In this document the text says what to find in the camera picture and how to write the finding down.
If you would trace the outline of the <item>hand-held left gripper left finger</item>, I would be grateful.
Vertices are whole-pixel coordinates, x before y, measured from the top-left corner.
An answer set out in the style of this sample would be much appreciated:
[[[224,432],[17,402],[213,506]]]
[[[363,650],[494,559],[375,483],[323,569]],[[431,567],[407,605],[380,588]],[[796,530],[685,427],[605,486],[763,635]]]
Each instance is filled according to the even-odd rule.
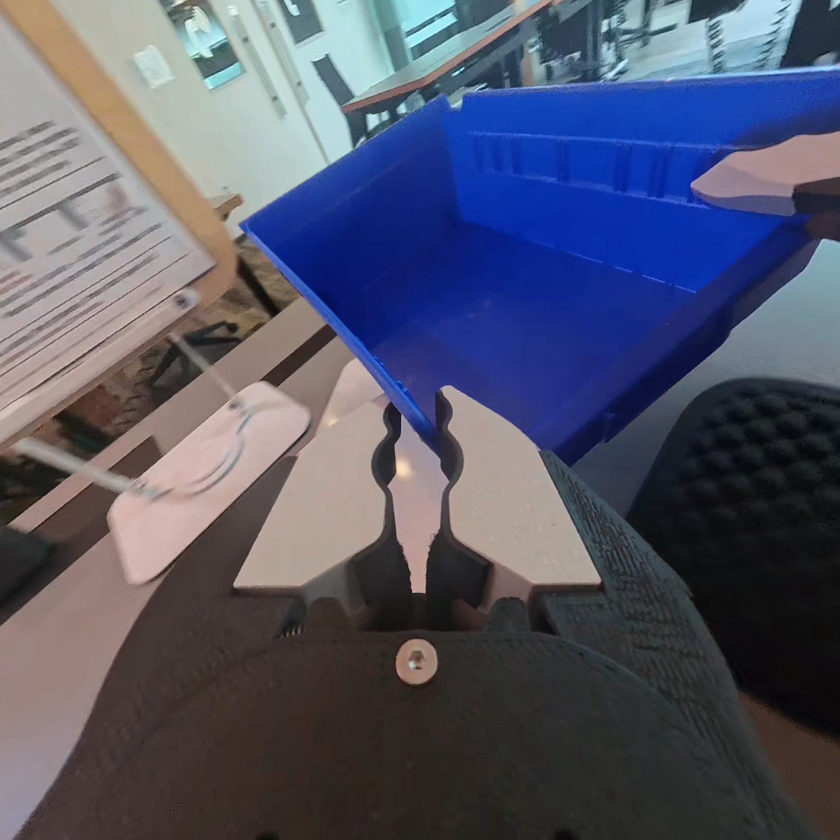
[[[351,620],[383,631],[411,622],[411,572],[389,489],[401,424],[393,404],[369,402],[300,452],[235,592],[305,607],[333,599]]]

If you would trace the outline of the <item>blue plastic storage bin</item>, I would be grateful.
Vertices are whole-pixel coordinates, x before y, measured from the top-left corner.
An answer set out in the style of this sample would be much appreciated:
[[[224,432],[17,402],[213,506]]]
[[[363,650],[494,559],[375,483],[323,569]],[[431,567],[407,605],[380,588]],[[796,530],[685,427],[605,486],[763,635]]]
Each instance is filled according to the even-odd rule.
[[[837,69],[439,97],[242,227],[424,441],[452,385],[572,465],[814,254],[693,181],[838,116]]]

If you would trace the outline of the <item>black textured cushion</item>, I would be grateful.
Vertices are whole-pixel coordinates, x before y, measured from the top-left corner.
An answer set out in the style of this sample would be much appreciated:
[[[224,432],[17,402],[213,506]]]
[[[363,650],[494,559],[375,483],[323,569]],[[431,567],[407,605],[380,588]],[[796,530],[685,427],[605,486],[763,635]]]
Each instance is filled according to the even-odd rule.
[[[838,387],[705,390],[626,518],[687,584],[740,689],[838,737]]]

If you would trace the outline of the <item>wooden office desk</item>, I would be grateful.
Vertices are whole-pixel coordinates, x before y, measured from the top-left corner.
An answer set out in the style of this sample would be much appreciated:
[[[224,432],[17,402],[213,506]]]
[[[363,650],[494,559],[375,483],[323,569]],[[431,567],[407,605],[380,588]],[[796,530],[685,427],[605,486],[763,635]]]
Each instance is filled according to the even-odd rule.
[[[421,103],[461,88],[520,88],[522,64],[538,20],[558,6],[552,1],[455,2],[456,19],[466,25],[452,38],[340,106],[346,118],[387,113],[417,95]]]

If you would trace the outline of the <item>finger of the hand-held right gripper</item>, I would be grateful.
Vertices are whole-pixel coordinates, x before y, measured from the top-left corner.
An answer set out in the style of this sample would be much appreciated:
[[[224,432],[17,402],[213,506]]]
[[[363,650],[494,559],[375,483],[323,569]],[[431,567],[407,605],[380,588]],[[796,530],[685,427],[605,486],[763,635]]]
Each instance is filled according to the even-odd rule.
[[[706,203],[774,216],[837,213],[839,132],[799,134],[730,153],[690,185]]]

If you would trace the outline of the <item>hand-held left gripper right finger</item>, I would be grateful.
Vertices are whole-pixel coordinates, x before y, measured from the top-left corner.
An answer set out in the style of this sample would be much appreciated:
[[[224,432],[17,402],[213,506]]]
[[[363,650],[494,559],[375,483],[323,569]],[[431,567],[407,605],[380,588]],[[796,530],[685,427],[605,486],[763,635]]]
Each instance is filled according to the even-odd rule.
[[[429,627],[480,627],[505,599],[532,612],[544,596],[602,592],[539,447],[452,385],[436,393],[435,411],[447,483],[427,556]]]

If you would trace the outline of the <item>white metal desk stand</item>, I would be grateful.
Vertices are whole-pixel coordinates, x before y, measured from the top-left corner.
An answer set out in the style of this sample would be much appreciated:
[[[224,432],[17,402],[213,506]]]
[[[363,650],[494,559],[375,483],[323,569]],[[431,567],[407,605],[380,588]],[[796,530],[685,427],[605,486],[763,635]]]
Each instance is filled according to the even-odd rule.
[[[2,2],[2,456],[115,494],[127,582],[163,573],[307,431],[264,382],[231,385],[182,336],[235,281],[217,211],[51,2]],[[36,437],[162,338],[222,393],[139,478]]]

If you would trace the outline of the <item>black office chair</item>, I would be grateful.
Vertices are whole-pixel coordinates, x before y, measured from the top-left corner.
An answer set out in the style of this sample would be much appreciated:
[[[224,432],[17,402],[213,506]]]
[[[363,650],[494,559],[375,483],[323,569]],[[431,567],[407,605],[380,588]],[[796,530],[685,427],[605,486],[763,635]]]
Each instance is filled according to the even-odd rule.
[[[354,94],[334,65],[331,56],[325,55],[320,59],[316,59],[312,62],[312,65],[321,82],[329,91],[330,96],[335,100],[339,109],[342,110],[343,106],[354,98]],[[393,118],[398,116],[396,112],[377,114],[376,116],[379,121],[370,126],[369,114],[361,111],[341,111],[341,113],[349,129],[352,149],[357,148],[369,138],[389,128],[394,123]]]
[[[182,340],[210,364],[220,361],[236,346],[242,343],[238,326],[234,322],[221,321],[183,334]],[[153,368],[148,383],[154,392],[180,391],[202,373],[200,367],[191,361],[184,350],[171,340]]]

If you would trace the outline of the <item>white whiteboard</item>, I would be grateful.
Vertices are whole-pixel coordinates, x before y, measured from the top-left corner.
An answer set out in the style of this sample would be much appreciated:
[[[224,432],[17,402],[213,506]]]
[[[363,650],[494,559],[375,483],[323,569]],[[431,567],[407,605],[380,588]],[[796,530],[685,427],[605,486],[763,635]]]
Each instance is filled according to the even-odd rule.
[[[337,424],[366,403],[384,406],[388,400],[358,360],[347,363],[322,415],[317,433]],[[439,456],[404,418],[395,443],[392,494],[396,536],[402,545],[415,593],[426,591],[427,555],[440,525],[440,505],[447,479]]]

